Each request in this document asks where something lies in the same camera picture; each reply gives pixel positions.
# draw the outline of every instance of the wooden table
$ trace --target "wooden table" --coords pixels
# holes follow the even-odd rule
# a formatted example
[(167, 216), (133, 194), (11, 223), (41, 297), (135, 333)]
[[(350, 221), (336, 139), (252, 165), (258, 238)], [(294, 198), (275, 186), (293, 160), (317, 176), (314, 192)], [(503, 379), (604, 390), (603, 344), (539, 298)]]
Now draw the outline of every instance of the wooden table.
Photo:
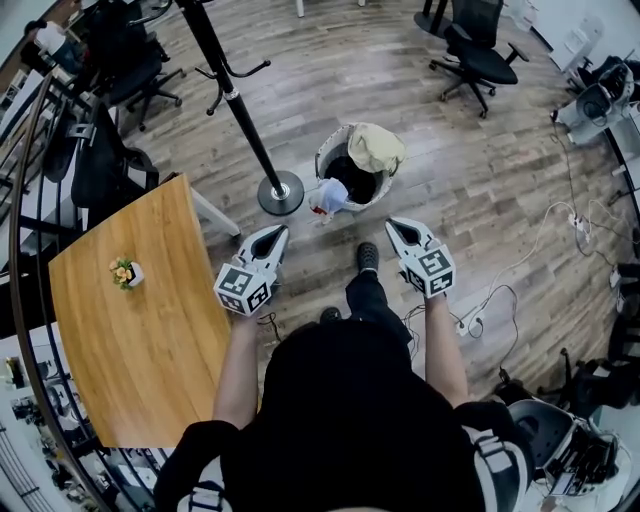
[[(112, 282), (118, 256), (143, 269), (132, 291)], [(71, 374), (105, 446), (173, 447), (190, 423), (211, 419), (229, 323), (185, 176), (89, 231), (49, 269)]]

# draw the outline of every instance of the electronic equipment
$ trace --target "electronic equipment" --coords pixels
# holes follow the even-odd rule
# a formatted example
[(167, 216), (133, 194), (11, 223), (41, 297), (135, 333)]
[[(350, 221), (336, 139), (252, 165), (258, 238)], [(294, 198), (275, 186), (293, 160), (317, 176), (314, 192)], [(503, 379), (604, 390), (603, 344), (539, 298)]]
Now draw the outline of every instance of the electronic equipment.
[(619, 503), (632, 464), (615, 434), (538, 399), (518, 400), (509, 413), (531, 447), (532, 488), (541, 496), (574, 512), (606, 512)]
[(422, 222), (391, 217), (385, 228), (400, 258), (401, 275), (425, 297), (434, 297), (453, 288), (456, 266), (446, 245), (433, 236)]
[(277, 270), (289, 241), (289, 228), (276, 225), (249, 236), (232, 263), (220, 270), (213, 290), (222, 307), (253, 315), (273, 295)]

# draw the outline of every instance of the white stripe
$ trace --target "white stripe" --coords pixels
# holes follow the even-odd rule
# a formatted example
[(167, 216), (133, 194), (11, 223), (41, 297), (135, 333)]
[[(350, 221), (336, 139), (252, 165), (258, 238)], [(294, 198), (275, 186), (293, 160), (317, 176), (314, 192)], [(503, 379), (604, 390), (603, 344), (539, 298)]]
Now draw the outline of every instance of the white stripe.
[(492, 473), (500, 473), (511, 467), (511, 459), (503, 451), (489, 455), (485, 460)]
[(527, 461), (524, 458), (524, 453), (519, 446), (507, 441), (504, 443), (509, 450), (513, 452), (516, 456), (516, 460), (518, 461), (518, 471), (520, 473), (520, 486), (518, 487), (518, 500), (516, 501), (516, 505), (514, 510), (519, 510), (522, 500), (524, 500), (524, 495), (527, 492)]
[(220, 498), (216, 491), (210, 489), (201, 489), (196, 487), (191, 494), (194, 505), (208, 505), (210, 507), (217, 507)]
[(482, 488), (484, 510), (485, 512), (497, 512), (498, 502), (496, 498), (496, 488), (493, 485), (493, 478), (491, 477), (489, 466), (487, 466), (487, 463), (478, 452), (475, 453), (473, 460), (476, 466), (478, 480), (480, 481), (480, 487)]

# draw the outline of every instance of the wooden floor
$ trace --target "wooden floor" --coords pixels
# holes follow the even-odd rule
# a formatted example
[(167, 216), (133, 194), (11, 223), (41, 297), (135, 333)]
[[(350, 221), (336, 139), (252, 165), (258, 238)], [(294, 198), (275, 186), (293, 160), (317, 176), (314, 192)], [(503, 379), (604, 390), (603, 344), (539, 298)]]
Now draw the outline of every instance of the wooden floor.
[[(389, 194), (368, 210), (338, 215), (322, 225), (304, 206), (284, 219), (291, 241), (283, 266), (283, 286), (272, 304), (281, 333), (316, 319), (337, 305), (348, 313), (344, 287), (354, 275), (354, 250), (371, 240), (382, 256), (380, 277), (392, 308), (401, 316), (420, 297), (397, 276), (398, 266), (384, 233), (384, 219), (400, 215), (421, 220), (447, 243), (458, 268), (450, 294), (451, 309), (461, 314), (483, 300), (494, 276), (517, 262), (534, 244), (547, 208), (571, 204), (567, 163), (551, 138), (549, 111), (570, 99), (564, 81), (543, 45), (530, 33), (501, 21), (497, 49), (513, 41), (531, 57), (514, 63), (520, 84), (500, 87), (489, 98), (486, 120), (471, 91), (463, 88), (448, 103), (438, 101), (452, 78), (431, 71), (428, 62), (445, 53), (445, 44), (413, 22), (417, 0), (373, 0), (359, 8), (355, 0), (305, 2), (298, 19), (293, 0), (217, 0), (207, 11), (236, 71), (263, 57), (273, 65), (257, 75), (235, 79), (276, 168), (297, 173), (307, 190), (316, 187), (315, 151), (344, 123), (377, 123), (397, 133), (408, 146)], [(215, 84), (193, 71), (204, 58), (176, 10), (157, 27), (172, 60), (188, 76), (169, 89), (183, 97), (181, 108), (154, 100), (144, 134), (131, 129), (127, 142), (146, 150), (162, 173), (189, 176), (201, 194), (235, 220), (244, 233), (280, 222), (256, 201), (260, 166), (224, 104), (213, 118), (205, 110)], [(127, 125), (135, 126), (129, 117)], [(561, 140), (567, 141), (564, 130)], [(606, 203), (621, 177), (604, 137), (570, 148), (577, 208), (586, 214), (589, 199)], [(634, 219), (629, 198), (613, 208)], [(551, 211), (538, 251), (503, 275), (518, 295), (519, 340), (505, 366), (534, 386), (557, 372), (559, 351), (587, 358), (606, 349), (615, 317), (609, 290), (609, 266), (599, 256), (578, 253), (567, 222), (568, 209)], [(593, 220), (614, 226), (594, 205)], [(615, 226), (629, 234), (624, 223)], [(203, 224), (217, 271), (234, 252), (224, 235)], [(595, 242), (610, 261), (630, 261), (630, 244), (594, 228)], [(512, 297), (500, 290), (489, 304), (480, 339), (461, 340), (475, 396), (497, 382), (497, 365), (515, 339)], [(422, 317), (416, 317), (414, 327)], [(274, 348), (265, 328), (262, 370)], [(415, 358), (420, 369), (421, 355)]]

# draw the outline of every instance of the metal railing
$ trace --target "metal railing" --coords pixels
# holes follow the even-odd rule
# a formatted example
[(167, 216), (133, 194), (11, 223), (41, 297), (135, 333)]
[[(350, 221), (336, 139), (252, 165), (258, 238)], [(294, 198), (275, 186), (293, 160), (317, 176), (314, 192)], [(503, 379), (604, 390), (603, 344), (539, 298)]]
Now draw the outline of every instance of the metal railing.
[[(121, 494), (128, 505), (136, 511), (153, 510), (155, 505), (153, 501), (153, 491), (146, 484), (145, 479), (141, 478), (136, 468), (140, 467), (140, 462), (144, 462), (144, 467), (151, 470), (154, 474), (157, 474), (158, 467), (154, 463), (152, 457), (147, 454), (145, 450), (142, 450), (141, 457), (136, 458), (136, 463), (131, 458), (129, 450), (116, 449), (110, 450), (105, 448), (100, 443), (100, 440), (96, 436), (91, 423), (88, 418), (84, 418), (80, 411), (80, 404), (78, 403), (78, 395), (74, 393), (71, 388), (71, 382), (73, 376), (68, 372), (65, 372), (62, 363), (61, 354), (58, 352), (58, 343), (54, 336), (53, 322), (51, 318), (52, 303), (47, 272), (47, 261), (43, 251), (46, 242), (49, 242), (55, 249), (55, 253), (59, 253), (73, 240), (79, 238), (82, 235), (81, 223), (79, 222), (79, 212), (76, 207), (75, 221), (71, 226), (64, 226), (61, 222), (60, 203), (61, 203), (61, 183), (57, 184), (56, 188), (56, 211), (55, 211), (55, 223), (44, 222), (42, 203), (43, 203), (43, 190), (44, 181), (47, 179), (38, 165), (37, 154), (39, 148), (36, 141), (36, 135), (44, 137), (47, 141), (50, 141), (52, 127), (55, 126), (55, 119), (52, 119), (47, 126), (44, 126), (40, 122), (40, 117), (43, 110), (46, 108), (46, 98), (51, 98), (51, 88), (59, 88), (60, 84), (54, 84), (51, 75), (47, 76), (43, 81), (41, 88), (38, 90), (38, 94), (33, 98), (31, 103), (31, 112), (27, 121), (27, 127), (24, 134), (24, 143), (20, 159), (16, 165), (15, 174), (13, 174), (13, 184), (11, 188), (11, 210), (10, 210), (10, 235), (9, 235), (9, 274), (10, 274), (10, 287), (11, 287), (11, 303), (13, 308), (13, 316), (15, 320), (15, 327), (17, 332), (18, 341), (20, 344), (20, 351), (22, 353), (22, 359), (24, 366), (31, 383), (34, 397), (38, 403), (38, 407), (42, 413), (47, 427), (51, 431), (53, 438), (62, 451), (65, 459), (69, 461), (73, 469), (77, 473), (79, 479), (84, 485), (87, 493), (93, 498), (95, 503), (101, 510), (119, 510), (115, 505), (114, 499), (107, 499), (105, 496), (112, 496), (113, 493), (105, 492), (106, 489), (101, 488), (97, 483), (97, 475), (91, 474), (95, 472), (94, 462), (99, 461), (104, 467), (103, 479), (106, 480), (109, 486), (112, 486), (117, 493)], [(84, 111), (84, 114), (89, 113), (88, 105), (75, 105), (75, 108), (79, 108)], [(54, 110), (54, 116), (60, 109)], [(46, 150), (46, 145), (40, 148), (40, 151)], [(35, 168), (35, 172), (30, 174), (29, 169)], [(24, 194), (27, 192), (27, 186), (32, 183), (31, 193), (37, 194), (37, 214), (35, 218), (26, 218), (22, 215), (22, 201)], [(27, 269), (23, 268), (23, 259), (20, 255), (20, 230), (21, 228), (28, 227), (36, 235), (36, 265), (35, 275), (38, 283), (38, 300), (27, 301), (26, 296), (23, 294), (21, 288), (20, 276), (23, 275)], [(43, 234), (53, 235), (53, 237), (43, 239)], [(30, 332), (26, 327), (24, 310), (25, 308), (40, 308), (42, 318), (44, 320), (44, 327), (49, 339), (49, 346), (53, 355), (53, 362), (55, 366), (55, 377), (48, 379), (46, 375), (40, 373), (38, 367), (38, 361), (35, 356), (34, 348), (31, 343)], [(55, 380), (63, 391), (66, 399), (68, 400), (68, 408), (71, 416), (77, 421), (78, 427), (73, 431), (73, 435), (69, 430), (64, 430), (61, 427), (59, 420), (59, 403), (53, 403), (48, 388), (51, 385), (51, 381)], [(128, 468), (129, 473), (132, 475), (137, 485), (132, 485), (128, 482), (124, 474), (116, 467), (116, 465), (122, 465)], [(135, 487), (139, 487), (141, 492), (133, 491)]]
[(0, 469), (31, 512), (57, 512), (42, 495), (16, 454), (7, 430), (0, 423)]
[[(13, 129), (18, 123), (20, 123), (25, 115), (25, 112), (33, 104), (40, 86), (36, 87), (26, 98), (26, 100), (20, 105), (20, 107), (11, 114), (10, 122), (7, 123), (3, 132), (0, 133), (0, 147), (2, 147), (11, 136), (14, 139), (10, 145), (6, 148), (4, 157), (0, 161), (0, 224), (2, 224), (9, 215), (10, 205), (9, 200), (11, 198), (13, 186), (14, 186), (14, 172), (20, 161), (21, 151), (24, 151), (24, 137), (25, 133), (14, 132)], [(81, 98), (74, 97), (73, 94), (56, 78), (51, 79), (51, 88), (46, 94), (46, 103), (44, 109), (50, 107), (54, 103), (59, 103), (62, 97), (73, 99), (76, 103), (82, 106), (82, 108), (89, 109), (90, 106)], [(46, 147), (45, 134), (47, 133), (49, 121), (46, 118), (38, 119), (38, 130), (36, 131), (35, 140), (37, 141), (37, 150), (33, 152), (31, 158), (27, 163), (27, 191), (29, 184), (37, 176), (37, 160), (42, 156), (44, 148)]]

